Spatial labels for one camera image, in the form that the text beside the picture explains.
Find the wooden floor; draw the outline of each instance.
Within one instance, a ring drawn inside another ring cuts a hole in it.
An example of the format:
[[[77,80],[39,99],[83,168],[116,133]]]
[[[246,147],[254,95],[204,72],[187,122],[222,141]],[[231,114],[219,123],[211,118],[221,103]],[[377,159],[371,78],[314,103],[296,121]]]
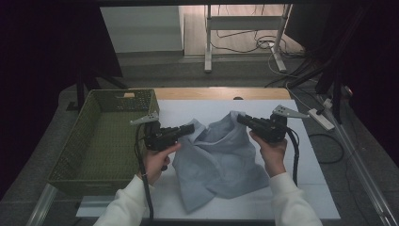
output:
[[[205,18],[207,14],[206,6],[183,6],[184,14],[184,55],[203,56],[206,46]],[[282,15],[283,5],[214,5],[212,6],[212,16],[280,16]],[[256,39],[263,36],[276,36],[276,30],[251,31],[244,34],[234,35],[223,38],[223,36],[242,31],[212,31],[211,42],[216,47],[229,48],[240,52],[248,52],[256,49]],[[286,41],[282,41],[280,47],[287,52],[298,53],[302,47],[289,37],[283,35]],[[274,40],[272,37],[264,37],[262,40]],[[269,49],[258,48],[248,53],[237,53],[226,49],[213,47],[213,55],[231,54],[269,54]]]

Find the hand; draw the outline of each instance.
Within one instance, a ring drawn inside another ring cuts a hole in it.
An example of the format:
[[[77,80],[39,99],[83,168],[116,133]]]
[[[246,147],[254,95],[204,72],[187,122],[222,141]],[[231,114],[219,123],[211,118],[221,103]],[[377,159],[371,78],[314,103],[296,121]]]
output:
[[[264,161],[264,168],[269,176],[274,177],[286,172],[283,160],[285,150],[287,149],[287,140],[284,139],[282,142],[269,144],[252,131],[250,131],[249,134],[261,146],[261,155]]]
[[[156,180],[161,176],[161,168],[167,166],[170,163],[170,158],[168,155],[174,153],[181,148],[180,143],[176,143],[173,146],[168,147],[162,152],[155,152],[147,150],[147,154],[144,156],[144,166],[146,167],[147,179],[150,185],[153,185]],[[141,179],[141,173],[139,172],[137,176]]]

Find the black curtain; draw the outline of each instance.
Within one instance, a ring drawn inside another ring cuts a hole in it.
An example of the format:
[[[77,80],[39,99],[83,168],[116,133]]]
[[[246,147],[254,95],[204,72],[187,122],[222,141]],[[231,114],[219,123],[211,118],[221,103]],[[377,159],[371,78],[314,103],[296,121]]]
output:
[[[398,4],[374,1],[343,59],[343,84],[354,93],[351,107],[397,166],[398,10]]]
[[[0,34],[3,197],[51,121],[59,92],[75,84],[79,73],[121,71],[96,5],[2,1]]]

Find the metal pole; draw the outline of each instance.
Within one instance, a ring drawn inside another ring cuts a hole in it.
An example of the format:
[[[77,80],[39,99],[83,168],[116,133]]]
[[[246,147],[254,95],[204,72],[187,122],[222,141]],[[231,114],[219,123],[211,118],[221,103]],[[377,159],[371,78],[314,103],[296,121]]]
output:
[[[50,206],[53,203],[54,197],[56,196],[57,189],[49,184],[41,192],[38,203],[35,206],[26,226],[40,226],[46,219],[47,213],[49,212]]]
[[[282,62],[281,55],[279,54],[279,43],[281,41],[282,34],[284,33],[285,24],[287,24],[288,14],[290,13],[291,4],[284,5],[284,11],[282,12],[281,21],[279,23],[279,30],[277,31],[276,40],[273,44],[270,44],[271,51],[274,59],[276,60],[276,64],[279,67],[280,73],[287,73],[287,68]]]
[[[211,5],[208,5],[208,15],[206,17],[206,49],[205,49],[205,72],[212,71],[212,45],[211,45]]]
[[[347,156],[350,157],[349,160],[351,160],[352,162],[352,167],[358,175],[359,180],[362,183],[364,190],[368,194],[372,204],[374,205],[377,214],[381,218],[382,223],[385,226],[398,226],[396,216],[394,215],[390,206],[385,200],[384,194],[380,190],[379,186],[375,183],[373,176],[364,165],[363,160],[358,154],[355,145],[349,138],[349,135],[346,133],[343,126],[341,124],[338,124],[329,109],[325,110],[325,112],[331,122],[335,125],[335,132],[339,136],[340,140],[343,142],[343,146],[346,150]]]

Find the plastic basket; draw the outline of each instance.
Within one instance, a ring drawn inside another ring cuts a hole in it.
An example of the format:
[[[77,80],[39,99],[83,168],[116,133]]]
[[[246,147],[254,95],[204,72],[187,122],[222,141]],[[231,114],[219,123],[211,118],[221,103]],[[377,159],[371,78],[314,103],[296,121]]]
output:
[[[130,121],[153,111],[153,89],[92,90],[48,183],[71,196],[115,195],[138,171]]]

